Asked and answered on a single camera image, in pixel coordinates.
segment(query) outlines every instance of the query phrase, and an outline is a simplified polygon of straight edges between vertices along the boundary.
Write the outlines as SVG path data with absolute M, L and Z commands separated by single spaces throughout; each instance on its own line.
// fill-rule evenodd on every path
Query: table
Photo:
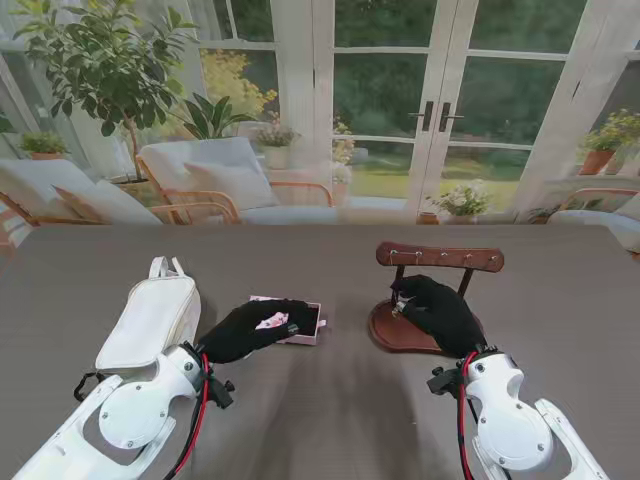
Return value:
M 387 354 L 367 335 L 394 276 L 375 261 L 382 240 L 501 248 L 504 270 L 476 273 L 466 298 L 525 371 L 522 398 L 557 403 L 612 479 L 635 477 L 639 265 L 603 228 L 548 225 L 40 228 L 0 277 L 0 477 L 74 410 L 73 387 L 151 259 L 176 255 L 205 302 L 199 332 L 250 295 L 321 302 L 329 322 L 318 347 L 277 345 L 217 369 L 236 401 L 209 410 L 181 478 L 461 478 L 455 402 L 425 385 L 451 361 Z M 450 285 L 461 275 L 413 272 Z M 172 406 L 180 429 L 144 478 L 174 462 L 190 406 Z

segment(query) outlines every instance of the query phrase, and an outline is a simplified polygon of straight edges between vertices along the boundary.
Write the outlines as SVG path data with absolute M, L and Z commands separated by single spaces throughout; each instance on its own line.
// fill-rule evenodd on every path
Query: lawn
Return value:
M 399 159 L 384 160 L 370 157 L 372 161 L 353 166 L 353 182 L 349 192 L 353 196 L 406 198 L 409 189 L 409 172 Z M 456 185 L 482 179 L 491 195 L 490 209 L 504 211 L 513 200 L 518 181 L 524 168 L 523 161 L 481 162 L 476 158 L 449 156 L 440 182 L 440 193 Z

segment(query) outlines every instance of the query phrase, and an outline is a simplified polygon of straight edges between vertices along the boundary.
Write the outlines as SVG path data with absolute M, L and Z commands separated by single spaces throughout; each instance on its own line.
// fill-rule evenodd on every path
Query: door handle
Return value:
M 429 101 L 424 106 L 424 113 L 408 113 L 410 117 L 424 117 L 422 122 L 422 131 L 429 131 L 429 124 L 431 123 L 431 113 L 433 112 L 433 102 Z
M 444 132 L 446 130 L 447 120 L 449 120 L 450 118 L 453 118 L 453 119 L 464 118 L 464 115 L 449 115 L 450 111 L 451 111 L 451 103 L 445 102 L 444 105 L 442 106 L 442 115 L 440 116 L 440 128 L 438 129 L 438 131 Z

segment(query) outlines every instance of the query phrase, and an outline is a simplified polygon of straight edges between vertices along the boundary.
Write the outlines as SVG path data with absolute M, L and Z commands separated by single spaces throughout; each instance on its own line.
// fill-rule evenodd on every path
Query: glass door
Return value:
M 420 189 L 456 4 L 335 0 L 329 47 L 338 203 L 348 189 L 350 205 L 402 208 Z
M 459 0 L 419 198 L 482 181 L 508 212 L 569 59 L 586 0 Z

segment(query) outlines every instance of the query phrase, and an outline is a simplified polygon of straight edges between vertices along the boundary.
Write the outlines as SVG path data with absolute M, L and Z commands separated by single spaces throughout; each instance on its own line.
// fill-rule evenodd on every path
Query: cushion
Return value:
M 640 193 L 631 197 L 614 213 L 622 215 L 623 217 L 632 218 L 640 222 Z
M 249 140 L 244 137 L 156 143 L 143 147 L 140 156 L 165 190 L 195 189 L 185 163 L 244 167 L 262 173 Z
M 93 187 L 68 160 L 0 160 L 0 192 L 37 216 L 78 218 L 52 185 L 66 190 Z
M 563 210 L 551 215 L 549 223 L 601 225 L 613 233 L 625 250 L 640 253 L 640 222 L 622 215 L 589 210 Z
M 338 209 L 330 207 L 265 207 L 239 213 L 250 225 L 336 225 Z
M 56 190 L 82 218 L 113 224 L 162 224 L 135 198 L 106 180 L 84 190 L 70 192 L 59 187 Z
M 207 163 L 185 163 L 195 190 L 213 190 L 231 197 L 238 210 L 272 207 L 278 204 L 262 172 L 243 167 Z

